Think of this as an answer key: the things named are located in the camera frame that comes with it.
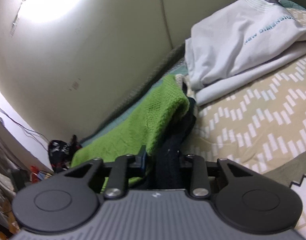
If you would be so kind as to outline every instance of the green knitted cloth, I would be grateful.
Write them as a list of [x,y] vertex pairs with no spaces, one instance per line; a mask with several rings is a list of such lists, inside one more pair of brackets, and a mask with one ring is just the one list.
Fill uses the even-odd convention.
[[137,154],[142,145],[151,154],[168,124],[180,120],[188,109],[189,101],[175,82],[175,76],[167,75],[124,122],[78,150],[71,166],[97,157],[113,162],[118,156]]

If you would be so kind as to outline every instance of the white cloth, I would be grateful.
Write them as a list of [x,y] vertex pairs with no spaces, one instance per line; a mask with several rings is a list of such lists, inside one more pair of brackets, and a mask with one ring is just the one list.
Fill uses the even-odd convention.
[[304,54],[306,27],[265,0],[238,0],[215,12],[192,27],[185,44],[199,106]]

